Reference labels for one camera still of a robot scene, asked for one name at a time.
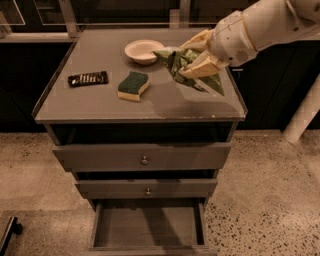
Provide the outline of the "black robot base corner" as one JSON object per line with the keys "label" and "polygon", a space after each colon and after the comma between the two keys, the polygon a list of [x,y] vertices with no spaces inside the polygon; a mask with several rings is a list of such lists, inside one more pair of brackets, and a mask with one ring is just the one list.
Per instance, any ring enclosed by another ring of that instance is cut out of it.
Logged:
{"label": "black robot base corner", "polygon": [[20,235],[22,232],[23,225],[18,222],[18,218],[16,216],[10,217],[0,241],[0,256],[5,255],[12,235]]}

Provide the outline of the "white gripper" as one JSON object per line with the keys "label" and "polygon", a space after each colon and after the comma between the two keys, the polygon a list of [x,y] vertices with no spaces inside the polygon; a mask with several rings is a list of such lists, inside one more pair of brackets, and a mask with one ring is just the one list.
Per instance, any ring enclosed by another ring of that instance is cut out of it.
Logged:
{"label": "white gripper", "polygon": [[190,64],[179,70],[179,73],[188,79],[215,75],[228,65],[241,66],[258,54],[240,11],[235,11],[220,20],[213,30],[199,32],[183,43],[180,49],[202,52]]}

